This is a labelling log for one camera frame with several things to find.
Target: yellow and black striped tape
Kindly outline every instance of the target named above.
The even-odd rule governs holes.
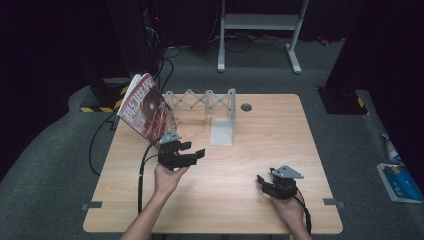
[[[359,103],[359,107],[361,108],[361,110],[363,110],[364,112],[366,111],[367,112],[366,115],[369,115],[370,113],[365,108],[365,103],[364,103],[364,101],[362,101],[362,99],[360,97],[358,97],[358,103]]]
[[[119,93],[119,97],[115,104],[113,105],[113,108],[110,106],[81,106],[80,109],[82,112],[113,112],[117,110],[121,104],[122,100],[124,99],[125,93],[128,90],[128,86],[125,86],[121,89],[121,92]]]

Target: metal stand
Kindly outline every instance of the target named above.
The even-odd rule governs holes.
[[[294,48],[305,17],[309,0],[303,0],[298,15],[226,14],[222,0],[221,29],[218,52],[218,72],[225,71],[225,29],[293,30],[292,42],[286,44],[287,53],[296,74],[302,73]]]

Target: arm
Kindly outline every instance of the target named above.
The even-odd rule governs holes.
[[[303,200],[299,192],[297,192],[296,197]],[[303,207],[294,198],[281,200],[271,197],[271,200],[274,203],[278,216],[289,228],[295,240],[312,239],[303,223]]]
[[[163,165],[158,164],[155,168],[155,191],[144,210],[130,224],[121,237],[121,240],[141,239],[147,240],[150,232],[165,206],[166,201],[172,195],[181,179],[188,170],[187,167],[172,172]]]

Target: magazine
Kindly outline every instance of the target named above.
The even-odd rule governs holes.
[[[150,143],[177,131],[174,112],[149,73],[134,76],[117,115]]]
[[[377,170],[392,201],[424,202],[423,194],[404,165],[380,163]]]

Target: human hand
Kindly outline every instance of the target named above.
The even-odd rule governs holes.
[[[181,177],[187,172],[188,167],[180,168],[176,171],[171,171],[158,163],[155,168],[155,191],[154,195],[158,195],[168,199],[177,188]]]
[[[299,194],[299,191],[296,193],[295,196],[299,200],[301,200],[302,203],[304,203],[303,198]],[[303,206],[300,205],[299,202],[297,202],[294,198],[281,200],[278,198],[271,197],[271,200],[275,206],[275,209],[277,210],[278,216],[284,223],[287,223],[289,221],[303,222]]]
[[[296,193],[295,197],[299,199],[302,204],[305,204],[302,194],[300,194],[299,191]],[[304,208],[295,198],[281,200],[271,197],[271,201],[277,210],[278,216],[289,228],[294,239],[312,239],[303,222]]]

